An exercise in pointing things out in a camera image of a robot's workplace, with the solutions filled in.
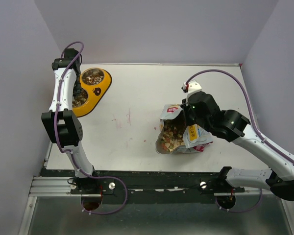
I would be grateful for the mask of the pet food bag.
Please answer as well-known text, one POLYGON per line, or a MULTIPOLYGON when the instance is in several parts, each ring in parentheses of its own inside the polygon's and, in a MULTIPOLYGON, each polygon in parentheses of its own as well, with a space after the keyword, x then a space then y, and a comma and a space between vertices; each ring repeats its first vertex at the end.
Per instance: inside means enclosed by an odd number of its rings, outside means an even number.
POLYGON ((159 154, 203 152, 212 143, 212 135, 199 125, 186 125, 179 104, 164 106, 160 114, 160 134, 156 141, 156 151, 159 154))

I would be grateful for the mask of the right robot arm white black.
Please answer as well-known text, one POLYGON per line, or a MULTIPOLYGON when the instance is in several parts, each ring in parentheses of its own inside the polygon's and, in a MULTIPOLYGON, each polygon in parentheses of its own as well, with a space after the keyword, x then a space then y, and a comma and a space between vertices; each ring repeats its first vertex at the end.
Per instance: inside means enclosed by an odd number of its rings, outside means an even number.
POLYGON ((262 138, 241 113, 220 110, 210 94, 202 91, 188 94, 182 101, 182 108, 188 124, 197 124, 213 136, 245 149, 268 166, 265 170, 223 167, 216 179, 218 190, 260 188, 294 201, 294 155, 262 138))

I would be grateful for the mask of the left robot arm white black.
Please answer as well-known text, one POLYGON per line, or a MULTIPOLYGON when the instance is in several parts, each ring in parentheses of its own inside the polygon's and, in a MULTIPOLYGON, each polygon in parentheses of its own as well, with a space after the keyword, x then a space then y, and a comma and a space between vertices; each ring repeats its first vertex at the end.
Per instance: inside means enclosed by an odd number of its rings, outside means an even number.
POLYGON ((86 157, 82 146, 83 129, 73 112, 73 97, 81 91, 78 79, 81 75, 81 52, 66 48, 52 63, 55 86, 51 105, 41 114, 41 120, 50 141, 69 158, 75 177, 83 179, 82 188, 87 193, 98 190, 99 182, 92 177, 93 165, 86 157))

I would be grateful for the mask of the yellow double pet bowl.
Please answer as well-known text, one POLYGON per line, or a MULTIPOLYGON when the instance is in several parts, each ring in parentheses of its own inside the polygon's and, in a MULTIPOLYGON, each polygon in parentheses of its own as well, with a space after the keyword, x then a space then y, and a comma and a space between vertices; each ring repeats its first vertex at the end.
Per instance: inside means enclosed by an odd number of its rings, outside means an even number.
POLYGON ((101 68, 89 68, 80 76, 82 87, 78 95, 73 96, 73 112, 79 117, 89 114, 100 102, 112 84, 110 73, 101 68))

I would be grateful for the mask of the pet food kibble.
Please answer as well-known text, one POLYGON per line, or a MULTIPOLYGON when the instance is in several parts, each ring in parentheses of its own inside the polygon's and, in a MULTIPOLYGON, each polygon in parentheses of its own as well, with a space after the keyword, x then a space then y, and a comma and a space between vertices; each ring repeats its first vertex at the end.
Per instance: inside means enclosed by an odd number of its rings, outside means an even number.
MULTIPOLYGON (((80 76, 81 91, 73 97, 73 111, 77 117, 89 114, 106 94, 112 84, 112 76, 100 68, 85 70, 80 76)), ((164 121, 160 125, 163 130, 160 146, 165 153, 173 152, 184 145, 183 134, 186 129, 183 115, 178 112, 178 104, 170 104, 164 108, 164 121)))

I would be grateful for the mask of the aluminium frame rail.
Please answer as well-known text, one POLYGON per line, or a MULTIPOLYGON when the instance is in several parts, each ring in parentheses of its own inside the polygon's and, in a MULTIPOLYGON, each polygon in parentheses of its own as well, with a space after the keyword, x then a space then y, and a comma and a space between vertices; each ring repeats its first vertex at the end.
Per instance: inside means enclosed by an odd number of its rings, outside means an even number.
POLYGON ((78 196, 71 194, 69 177, 34 177, 29 190, 32 197, 78 196))

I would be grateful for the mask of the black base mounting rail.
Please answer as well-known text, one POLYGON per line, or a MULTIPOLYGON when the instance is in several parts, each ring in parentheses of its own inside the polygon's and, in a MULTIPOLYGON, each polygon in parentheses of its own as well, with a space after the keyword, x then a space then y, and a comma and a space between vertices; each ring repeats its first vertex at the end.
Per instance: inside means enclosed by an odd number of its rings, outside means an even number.
POLYGON ((80 196, 86 206, 108 204, 212 204, 217 193, 235 203, 234 193, 220 173, 161 171, 98 171, 97 179, 77 179, 72 170, 42 169, 40 176, 61 180, 68 195, 80 196))

